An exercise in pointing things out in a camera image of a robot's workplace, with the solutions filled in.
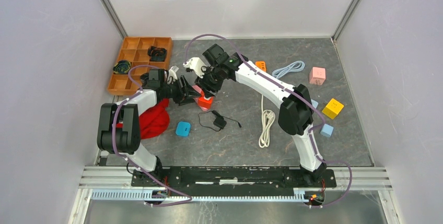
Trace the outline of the pink triangular power strip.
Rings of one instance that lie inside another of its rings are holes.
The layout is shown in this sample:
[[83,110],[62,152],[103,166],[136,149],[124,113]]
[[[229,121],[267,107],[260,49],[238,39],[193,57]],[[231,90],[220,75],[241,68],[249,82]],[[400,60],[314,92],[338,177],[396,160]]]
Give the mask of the pink triangular power strip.
[[203,93],[203,92],[202,92],[202,89],[201,89],[198,85],[193,85],[192,87],[193,87],[193,89],[194,89],[195,91],[197,91],[199,94],[202,94],[202,93]]

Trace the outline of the red cube socket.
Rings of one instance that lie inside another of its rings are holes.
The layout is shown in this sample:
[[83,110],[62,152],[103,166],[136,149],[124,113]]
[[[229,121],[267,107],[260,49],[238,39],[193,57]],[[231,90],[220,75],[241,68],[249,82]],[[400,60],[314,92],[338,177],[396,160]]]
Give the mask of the red cube socket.
[[213,104],[214,97],[204,97],[201,96],[198,99],[195,99],[196,104],[204,111],[208,111]]

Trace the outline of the blue plug adapter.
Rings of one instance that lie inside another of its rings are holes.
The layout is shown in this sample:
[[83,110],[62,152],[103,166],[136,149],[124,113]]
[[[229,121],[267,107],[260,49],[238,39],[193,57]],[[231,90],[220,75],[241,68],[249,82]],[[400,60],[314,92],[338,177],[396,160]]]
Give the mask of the blue plug adapter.
[[191,131],[191,123],[180,121],[176,127],[176,135],[181,137],[188,137]]

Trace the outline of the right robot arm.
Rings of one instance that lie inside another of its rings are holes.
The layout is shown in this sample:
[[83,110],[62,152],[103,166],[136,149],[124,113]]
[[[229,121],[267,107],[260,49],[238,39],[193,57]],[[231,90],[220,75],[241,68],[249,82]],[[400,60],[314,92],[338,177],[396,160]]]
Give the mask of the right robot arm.
[[327,165],[318,151],[313,135],[313,113],[308,88],[293,86],[264,72],[239,53],[229,55],[218,44],[207,49],[207,62],[195,57],[184,63],[196,73],[195,83],[206,97],[215,96],[227,79],[246,85],[268,98],[278,109],[278,124],[289,134],[297,148],[302,170],[302,181],[316,186],[323,179]]

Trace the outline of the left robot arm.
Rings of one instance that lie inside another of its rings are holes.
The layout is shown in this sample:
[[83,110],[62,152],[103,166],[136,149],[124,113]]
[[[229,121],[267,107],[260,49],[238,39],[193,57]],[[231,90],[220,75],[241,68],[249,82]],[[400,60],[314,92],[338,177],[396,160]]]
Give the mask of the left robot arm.
[[100,109],[98,148],[125,159],[139,171],[145,171],[144,179],[151,186],[163,182],[164,172],[158,168],[157,157],[141,145],[140,115],[164,99],[184,105],[201,96],[184,76],[168,81],[170,76],[169,70],[151,69],[141,76],[141,90],[120,102],[105,103]]

